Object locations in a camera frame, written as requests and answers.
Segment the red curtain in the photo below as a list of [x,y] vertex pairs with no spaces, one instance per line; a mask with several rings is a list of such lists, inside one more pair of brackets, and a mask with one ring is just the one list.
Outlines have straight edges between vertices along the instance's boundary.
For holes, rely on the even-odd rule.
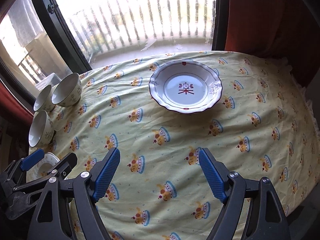
[[1,116],[10,123],[19,124],[21,129],[28,130],[33,116],[20,105],[1,82],[0,95]]
[[225,50],[287,57],[307,86],[319,69],[320,27],[302,0],[230,0]]

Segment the yellow tablecloth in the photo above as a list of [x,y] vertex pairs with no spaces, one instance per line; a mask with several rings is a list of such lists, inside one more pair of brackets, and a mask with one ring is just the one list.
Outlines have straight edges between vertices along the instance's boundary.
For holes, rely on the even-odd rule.
[[[151,98],[153,71],[178,59],[201,62],[219,75],[223,94],[214,107],[179,114]],[[77,105],[49,114],[57,136],[45,151],[60,159],[76,153],[72,178],[89,171],[109,148],[119,148],[119,167],[97,203],[113,239],[207,238],[222,206],[198,165],[202,147],[244,178],[268,176],[288,215],[316,184],[320,163],[311,116],[289,71],[250,55],[212,51],[95,69],[81,75]],[[245,200],[235,239],[241,237],[248,206]],[[83,239],[74,203],[71,211]]]

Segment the blue clamp pad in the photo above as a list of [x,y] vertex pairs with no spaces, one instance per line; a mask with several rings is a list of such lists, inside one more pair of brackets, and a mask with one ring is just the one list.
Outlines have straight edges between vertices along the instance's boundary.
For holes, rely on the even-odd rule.
[[222,203],[225,202],[228,197],[224,191],[223,180],[204,150],[199,152],[199,163],[214,197]]
[[20,165],[20,169],[22,171],[30,170],[34,165],[36,165],[39,161],[41,161],[44,157],[43,149],[37,149],[27,157],[25,157]]
[[92,198],[95,201],[105,196],[119,163],[120,151],[116,148],[96,179],[94,193],[92,194]]

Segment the balcony railing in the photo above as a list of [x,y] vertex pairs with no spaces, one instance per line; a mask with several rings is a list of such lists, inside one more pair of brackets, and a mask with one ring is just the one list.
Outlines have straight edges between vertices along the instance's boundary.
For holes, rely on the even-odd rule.
[[104,0],[66,22],[90,61],[94,55],[146,41],[202,38],[209,43],[214,15],[215,0]]

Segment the metal screw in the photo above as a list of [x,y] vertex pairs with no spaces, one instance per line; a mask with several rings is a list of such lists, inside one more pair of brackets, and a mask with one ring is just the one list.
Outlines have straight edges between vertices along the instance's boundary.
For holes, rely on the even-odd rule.
[[270,179],[267,178],[267,177],[263,177],[263,178],[262,178],[262,181],[263,181],[264,183],[270,183]]
[[80,176],[81,176],[81,177],[83,177],[83,178],[86,178],[86,177],[88,177],[88,176],[89,176],[89,174],[90,174],[89,172],[84,171],[84,172],[82,172],[82,173],[81,173],[81,175],[80,175]]
[[50,182],[50,183],[54,183],[56,180],[57,180],[56,177],[51,177],[51,178],[49,179],[49,182]]
[[237,177],[239,177],[239,173],[237,173],[237,172],[235,172],[235,171],[231,171],[229,175],[230,175],[230,177],[232,177],[232,178],[237,178]]

